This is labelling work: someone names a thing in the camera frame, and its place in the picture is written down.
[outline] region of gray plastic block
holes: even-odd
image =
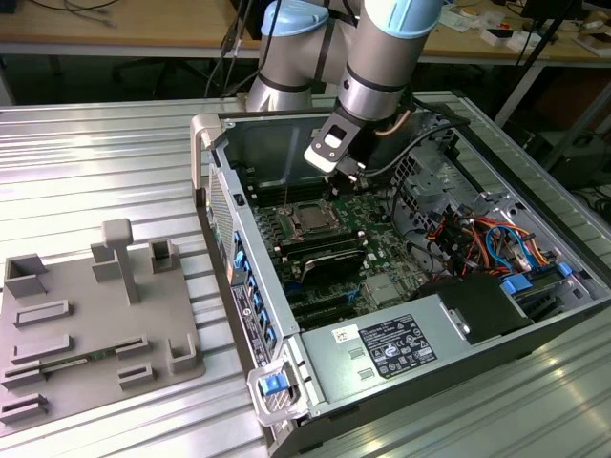
[[[118,265],[118,260],[109,260],[101,262],[100,264],[94,264],[92,265],[92,270],[94,271],[95,281],[98,283],[121,278],[121,268]]]
[[[31,394],[13,399],[0,407],[0,422],[5,425],[47,413],[47,398],[41,394]]]
[[[15,327],[23,327],[30,324],[56,320],[58,318],[67,317],[68,315],[70,315],[68,301],[47,302],[17,310],[15,319],[12,323]]]
[[[146,336],[138,336],[115,344],[115,354],[120,360],[141,355],[151,350]]]
[[[172,342],[168,339],[168,369],[173,374],[178,374],[184,370],[195,367],[198,363],[198,351],[193,343],[191,334],[187,334],[187,352],[180,351],[180,348],[172,347]]]
[[[138,364],[121,369],[116,375],[121,389],[148,384],[155,380],[155,372],[151,367],[151,363]]]
[[[14,364],[37,360],[43,356],[56,355],[69,351],[73,347],[73,340],[68,334],[51,337],[45,341],[23,343],[12,348],[11,362]]]
[[[20,386],[34,384],[45,380],[45,374],[38,368],[40,361],[14,365],[4,369],[0,376],[0,385],[6,389],[14,389]]]
[[[115,259],[115,251],[112,248],[104,246],[104,243],[92,243],[90,246],[95,262],[108,262],[109,260]]]
[[[132,223],[127,218],[102,222],[102,241],[104,246],[115,250],[129,302],[140,302],[134,272],[127,254],[127,247],[134,242]]]
[[[8,289],[1,292],[0,406],[32,393],[42,394],[52,405],[46,415],[32,416],[9,427],[0,424],[0,436],[163,389],[204,372],[199,351],[190,370],[172,373],[167,362],[168,339],[184,347],[174,354],[176,358],[187,353],[187,334],[191,334],[195,348],[200,348],[182,267],[153,274],[148,246],[130,251],[129,262],[141,293],[138,306],[126,306],[122,279],[103,283],[95,280],[93,257],[45,266],[47,272],[38,279],[46,295],[18,300]],[[13,323],[19,311],[62,301],[68,301],[70,315],[21,327]],[[74,339],[71,348],[47,354],[45,350],[53,339],[63,335]],[[38,356],[32,353],[28,357],[35,361],[14,365],[14,348],[17,356],[23,357],[32,343],[31,350]],[[155,379],[121,389],[117,372],[124,366],[145,363],[151,364]],[[87,396],[76,395],[83,389]]]
[[[38,275],[47,272],[37,255],[8,258],[5,267],[5,286],[16,299],[45,293]]]
[[[149,242],[149,252],[151,254],[151,264],[153,273],[161,274],[169,272],[179,267],[179,250],[168,239],[159,239]]]

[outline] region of power supply label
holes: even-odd
[[[437,359],[412,315],[360,329],[359,334],[385,379]]]

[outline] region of small circuit board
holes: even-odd
[[[295,317],[311,329],[405,302],[427,282],[374,194],[255,208]]]

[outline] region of black box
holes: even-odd
[[[17,8],[17,0],[0,0],[0,13],[13,14]]]

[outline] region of workbench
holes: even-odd
[[[611,232],[469,100],[423,93],[472,129],[611,264]],[[316,97],[317,107],[332,97]],[[0,113],[0,262],[90,256],[105,219],[129,218],[135,246],[170,238],[180,250],[206,373],[189,382],[2,437],[22,456],[266,456],[263,432],[191,196],[189,121],[241,110],[236,99],[13,107]],[[500,185],[465,143],[460,162],[487,190]],[[202,174],[206,175],[204,164]],[[609,456],[611,310],[533,355],[381,418],[305,458]]]
[[[491,0],[471,8],[478,12],[502,11],[513,29],[521,29],[525,21]],[[0,55],[213,58],[220,56],[221,40],[235,16],[229,0],[129,0],[119,1],[109,11],[116,28],[22,0],[14,15],[0,15]],[[548,45],[508,98],[495,119],[497,124],[502,126],[509,119],[545,67],[611,67],[611,59],[601,59],[578,45],[574,41],[576,32],[561,31],[558,35],[558,43]],[[258,58],[259,46],[260,42],[246,33],[238,57]],[[476,31],[460,33],[441,24],[431,33],[420,58],[422,63],[507,66],[515,65],[516,60],[516,52],[489,45]],[[0,106],[11,104],[3,80],[0,69]]]

